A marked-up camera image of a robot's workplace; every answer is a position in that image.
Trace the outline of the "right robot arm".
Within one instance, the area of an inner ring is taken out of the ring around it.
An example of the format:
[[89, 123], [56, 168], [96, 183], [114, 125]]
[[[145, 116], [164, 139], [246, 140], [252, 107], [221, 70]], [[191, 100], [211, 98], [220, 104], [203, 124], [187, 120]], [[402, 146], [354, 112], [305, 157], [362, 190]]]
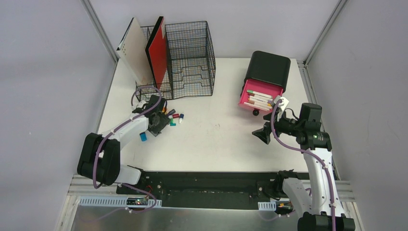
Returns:
[[289, 119], [286, 106], [283, 98], [273, 103], [272, 112], [264, 116], [263, 128], [253, 135], [266, 144], [273, 136], [282, 146], [300, 152], [307, 165], [310, 190], [297, 177], [288, 176], [274, 182], [274, 193], [290, 199], [299, 216], [299, 231], [354, 231], [355, 221], [346, 216], [336, 188], [331, 139], [321, 131], [322, 107], [303, 103], [299, 117]]

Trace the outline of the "black pink drawer unit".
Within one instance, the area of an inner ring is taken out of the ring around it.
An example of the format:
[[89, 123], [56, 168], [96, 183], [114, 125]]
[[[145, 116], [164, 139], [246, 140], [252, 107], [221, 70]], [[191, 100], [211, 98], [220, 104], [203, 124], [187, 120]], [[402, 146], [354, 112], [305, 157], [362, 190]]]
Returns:
[[243, 103], [248, 101], [247, 90], [268, 94], [273, 97], [282, 96], [286, 91], [291, 60], [288, 57], [255, 51], [252, 53], [240, 94], [239, 106], [248, 109], [254, 116], [269, 113], [257, 110]]

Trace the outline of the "red A4 folder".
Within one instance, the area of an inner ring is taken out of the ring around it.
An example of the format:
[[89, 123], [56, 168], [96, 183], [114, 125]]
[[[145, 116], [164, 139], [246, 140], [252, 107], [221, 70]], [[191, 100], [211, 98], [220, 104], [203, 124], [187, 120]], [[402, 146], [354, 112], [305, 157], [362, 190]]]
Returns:
[[167, 38], [165, 19], [157, 19], [145, 49], [154, 78], [154, 85], [160, 89], [167, 70]]

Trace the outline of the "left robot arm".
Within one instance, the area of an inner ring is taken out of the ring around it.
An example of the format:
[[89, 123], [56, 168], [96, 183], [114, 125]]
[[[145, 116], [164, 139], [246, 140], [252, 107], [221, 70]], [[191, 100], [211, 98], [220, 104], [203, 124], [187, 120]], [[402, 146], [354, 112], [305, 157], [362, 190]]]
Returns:
[[85, 137], [77, 165], [77, 173], [95, 182], [95, 186], [128, 184], [134, 194], [146, 191], [147, 182], [141, 178], [142, 170], [121, 161], [121, 150], [144, 132], [161, 134], [170, 124], [163, 112], [167, 100], [153, 95], [148, 102], [140, 102], [129, 118], [102, 134], [90, 133]]

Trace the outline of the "yellow cap white marker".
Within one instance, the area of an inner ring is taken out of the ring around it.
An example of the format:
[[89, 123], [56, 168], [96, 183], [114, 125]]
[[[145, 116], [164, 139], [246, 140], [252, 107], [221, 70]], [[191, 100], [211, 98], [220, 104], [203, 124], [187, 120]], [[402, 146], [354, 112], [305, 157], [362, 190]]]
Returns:
[[258, 104], [251, 104], [251, 103], [248, 103], [248, 102], [244, 102], [243, 104], [251, 106], [253, 108], [258, 108], [260, 110], [265, 110], [265, 111], [270, 111], [272, 109], [271, 107], [268, 107], [268, 106], [263, 106], [263, 105], [258, 105]]

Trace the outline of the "brown cap white marker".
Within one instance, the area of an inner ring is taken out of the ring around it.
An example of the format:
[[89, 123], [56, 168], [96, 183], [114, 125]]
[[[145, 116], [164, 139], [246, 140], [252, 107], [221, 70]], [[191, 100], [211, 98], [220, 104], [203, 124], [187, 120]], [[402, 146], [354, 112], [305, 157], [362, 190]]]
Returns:
[[260, 106], [260, 107], [265, 107], [265, 108], [271, 108], [271, 107], [272, 107], [271, 104], [269, 104], [269, 103], [258, 102], [258, 101], [251, 101], [251, 100], [248, 100], [247, 102], [248, 102], [249, 104], [257, 105], [257, 106]]

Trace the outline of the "red brown cap marker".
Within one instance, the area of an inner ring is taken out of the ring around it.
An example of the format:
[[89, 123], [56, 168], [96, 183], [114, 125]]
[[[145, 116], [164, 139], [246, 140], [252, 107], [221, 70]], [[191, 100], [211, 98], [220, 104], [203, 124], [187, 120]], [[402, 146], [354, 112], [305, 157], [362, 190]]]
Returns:
[[260, 95], [250, 94], [250, 93], [248, 94], [248, 97], [257, 98], [259, 100], [263, 100], [263, 101], [266, 101], [266, 102], [272, 102], [273, 101], [273, 99], [271, 99], [271, 98], [266, 98], [266, 97], [263, 97], [263, 96], [260, 96]]

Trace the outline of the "white A4 folder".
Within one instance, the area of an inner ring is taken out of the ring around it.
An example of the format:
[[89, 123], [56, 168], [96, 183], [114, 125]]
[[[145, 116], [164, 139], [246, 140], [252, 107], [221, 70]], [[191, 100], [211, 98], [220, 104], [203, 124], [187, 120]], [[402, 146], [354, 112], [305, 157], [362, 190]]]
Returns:
[[133, 17], [116, 49], [116, 53], [138, 86], [151, 84], [153, 80], [145, 52], [147, 41], [137, 19]]

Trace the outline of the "purple cap white marker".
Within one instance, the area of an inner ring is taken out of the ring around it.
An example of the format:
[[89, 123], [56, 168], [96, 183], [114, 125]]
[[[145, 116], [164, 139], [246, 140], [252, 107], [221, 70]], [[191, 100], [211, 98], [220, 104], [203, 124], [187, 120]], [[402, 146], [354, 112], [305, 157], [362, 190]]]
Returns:
[[266, 104], [272, 104], [273, 103], [273, 101], [268, 101], [268, 100], [260, 99], [260, 98], [253, 97], [253, 96], [250, 96], [248, 98], [248, 100], [251, 100], [251, 101], [254, 101], [254, 102], [260, 102], [260, 103], [266, 103]]

